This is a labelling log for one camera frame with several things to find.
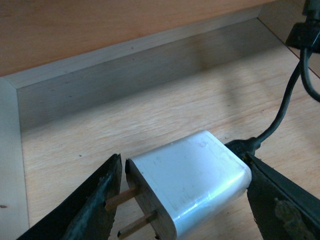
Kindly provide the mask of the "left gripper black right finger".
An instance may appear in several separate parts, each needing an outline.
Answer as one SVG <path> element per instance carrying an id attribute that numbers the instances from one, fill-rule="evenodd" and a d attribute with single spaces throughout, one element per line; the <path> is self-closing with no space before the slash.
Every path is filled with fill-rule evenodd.
<path id="1" fill-rule="evenodd" d="M 265 240 L 318 240 L 320 200 L 287 177 L 247 153 L 252 173 L 247 198 Z"/>

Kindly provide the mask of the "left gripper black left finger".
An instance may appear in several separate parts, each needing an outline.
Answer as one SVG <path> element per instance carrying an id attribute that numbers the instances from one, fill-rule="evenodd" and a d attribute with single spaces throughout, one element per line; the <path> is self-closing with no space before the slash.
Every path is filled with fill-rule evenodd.
<path id="1" fill-rule="evenodd" d="M 21 240 L 106 240 L 116 210 L 106 200 L 120 192 L 122 159 L 113 154 L 60 205 L 22 234 Z"/>

